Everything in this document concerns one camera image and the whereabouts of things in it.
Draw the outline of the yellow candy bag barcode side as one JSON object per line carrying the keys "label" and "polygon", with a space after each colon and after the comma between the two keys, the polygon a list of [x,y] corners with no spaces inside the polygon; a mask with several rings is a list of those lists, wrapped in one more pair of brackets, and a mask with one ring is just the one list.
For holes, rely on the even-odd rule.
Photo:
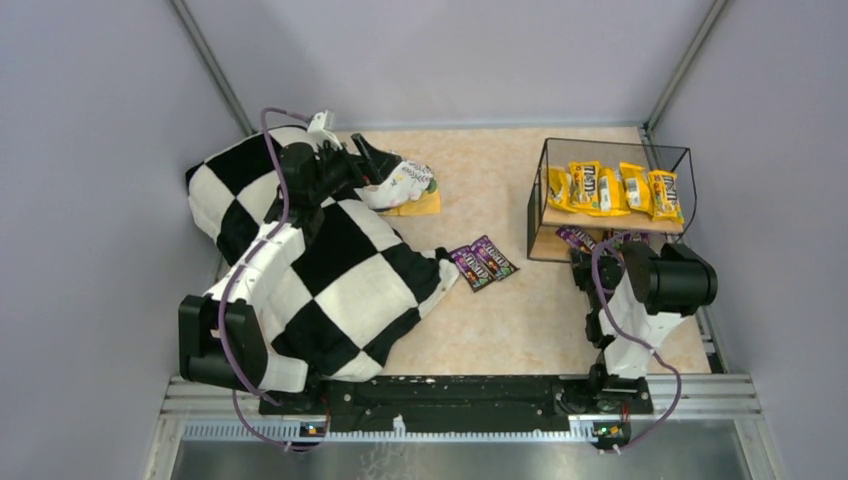
{"label": "yellow candy bag barcode side", "polygon": [[574,213],[576,208],[571,203],[573,179],[570,171],[552,167],[547,170],[548,196],[550,207],[564,212]]}

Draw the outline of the purple m&m bag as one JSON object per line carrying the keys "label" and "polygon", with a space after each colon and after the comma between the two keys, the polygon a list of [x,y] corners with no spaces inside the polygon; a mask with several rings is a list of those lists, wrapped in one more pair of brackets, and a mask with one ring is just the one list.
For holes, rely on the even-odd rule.
{"label": "purple m&m bag", "polygon": [[599,243],[589,230],[578,226],[561,226],[556,230],[556,235],[570,249],[585,254],[591,254]]}
{"label": "purple m&m bag", "polygon": [[475,257],[494,275],[497,281],[502,281],[520,270],[487,235],[475,240],[470,248]]}
{"label": "purple m&m bag", "polygon": [[452,250],[450,256],[473,292],[478,292],[495,281],[494,275],[477,259],[469,246]]}

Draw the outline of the yellow m&m bag front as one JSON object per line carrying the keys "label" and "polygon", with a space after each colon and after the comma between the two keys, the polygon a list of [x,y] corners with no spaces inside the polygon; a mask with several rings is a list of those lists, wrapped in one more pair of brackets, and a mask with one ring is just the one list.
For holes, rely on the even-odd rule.
{"label": "yellow m&m bag front", "polygon": [[572,162],[569,164],[572,189],[570,206],[578,212],[596,215],[600,212],[598,161]]}

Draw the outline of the yellow m&m bag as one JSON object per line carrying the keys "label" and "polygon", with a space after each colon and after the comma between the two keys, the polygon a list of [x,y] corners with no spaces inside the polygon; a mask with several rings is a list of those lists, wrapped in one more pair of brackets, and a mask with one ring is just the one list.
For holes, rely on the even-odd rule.
{"label": "yellow m&m bag", "polygon": [[572,162],[569,164],[572,189],[570,206],[578,212],[596,215],[600,212],[598,161]]}
{"label": "yellow m&m bag", "polygon": [[677,174],[664,170],[652,170],[648,178],[653,197],[652,220],[671,221],[683,225],[685,220],[677,192]]}

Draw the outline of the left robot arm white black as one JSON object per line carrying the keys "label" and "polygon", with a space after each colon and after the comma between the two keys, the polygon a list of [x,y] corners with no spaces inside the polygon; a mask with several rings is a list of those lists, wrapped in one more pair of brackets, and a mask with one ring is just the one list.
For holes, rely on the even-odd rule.
{"label": "left robot arm white black", "polygon": [[192,196],[213,188],[232,195],[212,202],[196,223],[211,233],[229,265],[201,295],[178,308],[182,378],[251,392],[300,393],[306,361],[272,352],[259,321],[272,292],[315,240],[325,220],[322,207],[349,189],[374,193],[385,209],[401,194],[402,156],[380,150],[360,133],[355,150],[330,133],[296,126],[251,135],[190,169]]}

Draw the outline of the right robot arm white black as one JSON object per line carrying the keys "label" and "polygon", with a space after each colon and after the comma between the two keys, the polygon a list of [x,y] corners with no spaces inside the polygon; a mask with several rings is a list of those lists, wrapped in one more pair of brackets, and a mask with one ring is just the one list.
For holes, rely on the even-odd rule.
{"label": "right robot arm white black", "polygon": [[714,267],[691,248],[666,243],[656,252],[627,241],[617,257],[570,253],[578,289],[587,294],[587,340],[600,350],[588,374],[596,399],[641,400],[657,348],[718,292]]}

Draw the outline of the yellow candy bag shelf left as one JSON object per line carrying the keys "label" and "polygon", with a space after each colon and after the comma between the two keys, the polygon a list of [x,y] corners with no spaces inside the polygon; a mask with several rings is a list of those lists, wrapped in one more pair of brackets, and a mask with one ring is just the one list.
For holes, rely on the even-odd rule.
{"label": "yellow candy bag shelf left", "polygon": [[631,213],[622,177],[617,169],[602,166],[598,174],[599,214],[621,217]]}

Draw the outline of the yellow candy bag shelf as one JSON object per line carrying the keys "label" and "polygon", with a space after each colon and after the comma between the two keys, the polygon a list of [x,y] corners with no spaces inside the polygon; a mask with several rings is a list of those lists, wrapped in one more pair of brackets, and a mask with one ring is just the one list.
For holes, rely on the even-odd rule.
{"label": "yellow candy bag shelf", "polygon": [[617,169],[602,166],[598,174],[599,214],[621,217],[631,213],[622,177]]}
{"label": "yellow candy bag shelf", "polygon": [[653,214],[653,196],[646,169],[640,165],[622,162],[619,164],[619,171],[629,208],[632,211]]}

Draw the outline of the yellow candy bag shelf middle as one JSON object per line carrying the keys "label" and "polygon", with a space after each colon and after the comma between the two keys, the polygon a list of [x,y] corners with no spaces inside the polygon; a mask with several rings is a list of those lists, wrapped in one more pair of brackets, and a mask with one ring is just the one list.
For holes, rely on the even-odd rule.
{"label": "yellow candy bag shelf middle", "polygon": [[653,196],[646,169],[640,165],[622,162],[619,164],[619,171],[629,208],[632,211],[653,214]]}

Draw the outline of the yellow m&m bag on shelf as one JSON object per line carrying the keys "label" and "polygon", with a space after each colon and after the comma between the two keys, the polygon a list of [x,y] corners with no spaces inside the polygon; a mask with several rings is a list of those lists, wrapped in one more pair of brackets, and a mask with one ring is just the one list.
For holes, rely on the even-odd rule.
{"label": "yellow m&m bag on shelf", "polygon": [[683,225],[685,220],[677,192],[677,174],[664,170],[652,170],[648,178],[653,197],[652,220],[671,221]]}

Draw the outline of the animal print white cloth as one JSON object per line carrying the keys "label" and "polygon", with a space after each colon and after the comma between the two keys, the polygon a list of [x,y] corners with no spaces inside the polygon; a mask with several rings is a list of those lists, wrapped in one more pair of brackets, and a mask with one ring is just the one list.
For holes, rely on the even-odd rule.
{"label": "animal print white cloth", "polygon": [[429,166],[402,158],[382,183],[357,190],[367,206],[387,211],[422,200],[437,191],[437,182]]}

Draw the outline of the yellow cloth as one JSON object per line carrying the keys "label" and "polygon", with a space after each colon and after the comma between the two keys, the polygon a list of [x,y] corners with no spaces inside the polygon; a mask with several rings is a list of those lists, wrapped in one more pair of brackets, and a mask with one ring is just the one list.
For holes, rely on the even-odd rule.
{"label": "yellow cloth", "polygon": [[398,207],[381,212],[383,216],[427,216],[436,215],[442,211],[441,194],[439,190],[433,192],[425,191],[421,197],[414,201],[409,201]]}

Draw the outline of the black white checkered cloth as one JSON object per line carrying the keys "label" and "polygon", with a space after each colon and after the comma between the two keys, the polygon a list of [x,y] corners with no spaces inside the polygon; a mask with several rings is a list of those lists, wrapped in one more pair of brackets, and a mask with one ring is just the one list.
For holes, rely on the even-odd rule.
{"label": "black white checkered cloth", "polygon": [[[192,218],[218,248],[195,216],[203,208],[215,213],[212,202],[229,205],[232,195],[213,188],[192,196],[186,174]],[[380,375],[394,345],[459,277],[446,249],[413,249],[357,190],[323,202],[325,220],[317,237],[259,314],[272,352],[306,361],[307,379],[358,383]]]}

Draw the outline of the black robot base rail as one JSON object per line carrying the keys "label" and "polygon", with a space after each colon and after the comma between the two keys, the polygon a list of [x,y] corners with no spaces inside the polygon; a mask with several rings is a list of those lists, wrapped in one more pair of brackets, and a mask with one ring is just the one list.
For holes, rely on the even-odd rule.
{"label": "black robot base rail", "polygon": [[316,416],[332,433],[413,434],[566,432],[578,415],[627,422],[654,411],[648,383],[591,374],[378,376],[363,383],[314,380],[302,393],[273,392],[268,416]]}

